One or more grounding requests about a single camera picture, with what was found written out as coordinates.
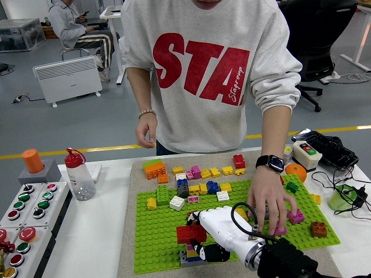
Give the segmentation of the person's left hand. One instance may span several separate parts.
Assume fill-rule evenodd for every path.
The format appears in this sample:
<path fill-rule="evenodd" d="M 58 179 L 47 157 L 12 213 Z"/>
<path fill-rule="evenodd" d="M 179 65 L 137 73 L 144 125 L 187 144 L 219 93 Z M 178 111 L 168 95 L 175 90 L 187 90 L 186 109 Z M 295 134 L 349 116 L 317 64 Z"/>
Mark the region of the person's left hand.
<path fill-rule="evenodd" d="M 290 210 L 296 214 L 296 199 L 285 192 L 280 174 L 267 166 L 259 166 L 250 184 L 247 199 L 247 204 L 256 209 L 259 231 L 264 226 L 266 208 L 270 214 L 268 233 L 273 235 L 276 228 L 284 230 L 288 213 L 286 203 L 290 204 Z"/>

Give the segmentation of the person's right hand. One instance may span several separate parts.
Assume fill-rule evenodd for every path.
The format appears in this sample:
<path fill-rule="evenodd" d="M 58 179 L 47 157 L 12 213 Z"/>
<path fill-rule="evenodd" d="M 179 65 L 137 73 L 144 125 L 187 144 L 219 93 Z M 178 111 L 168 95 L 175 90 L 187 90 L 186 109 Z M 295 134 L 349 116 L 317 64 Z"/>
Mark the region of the person's right hand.
<path fill-rule="evenodd" d="M 135 128 L 136 142 L 143 148 L 154 148 L 156 140 L 157 117 L 147 113 L 140 117 Z"/>

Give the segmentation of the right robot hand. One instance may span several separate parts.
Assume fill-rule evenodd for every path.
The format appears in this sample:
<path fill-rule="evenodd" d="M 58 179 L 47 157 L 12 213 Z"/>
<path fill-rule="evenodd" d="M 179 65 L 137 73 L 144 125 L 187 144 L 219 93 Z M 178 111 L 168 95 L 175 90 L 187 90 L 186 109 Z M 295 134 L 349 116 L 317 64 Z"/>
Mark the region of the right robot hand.
<path fill-rule="evenodd" d="M 249 269 L 259 267 L 264 240 L 257 235 L 251 236 L 245 232 L 257 232 L 257 225 L 250 224 L 232 207 L 224 206 L 190 214 L 187 225 L 197 221 L 215 240 L 215 244 L 201 245 L 200 240 L 192 240 L 191 244 L 200 256 L 207 262 L 225 262 L 230 254 L 235 252 L 240 261 Z"/>

